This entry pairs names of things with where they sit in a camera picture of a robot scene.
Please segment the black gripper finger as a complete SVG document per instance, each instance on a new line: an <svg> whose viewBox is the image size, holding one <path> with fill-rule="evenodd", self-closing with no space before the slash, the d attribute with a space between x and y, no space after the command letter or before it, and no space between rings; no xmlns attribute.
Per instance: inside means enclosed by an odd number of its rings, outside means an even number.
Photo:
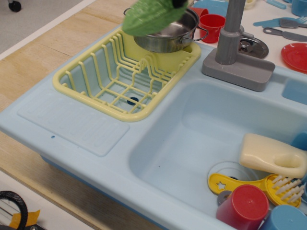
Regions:
<svg viewBox="0 0 307 230"><path fill-rule="evenodd" d="M172 0L173 7L183 7L188 3L188 0Z"/></svg>

